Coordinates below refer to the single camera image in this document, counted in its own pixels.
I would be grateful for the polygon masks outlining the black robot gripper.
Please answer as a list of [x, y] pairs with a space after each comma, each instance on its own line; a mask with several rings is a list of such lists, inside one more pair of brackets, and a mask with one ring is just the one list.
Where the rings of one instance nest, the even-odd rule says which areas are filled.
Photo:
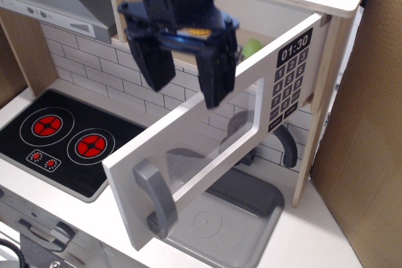
[[[214, 0], [123, 1], [131, 54], [146, 83], [159, 92], [175, 77], [172, 53], [196, 57], [198, 81], [208, 109], [233, 91], [236, 74], [238, 20], [215, 7]], [[189, 28], [210, 29], [191, 35]]]

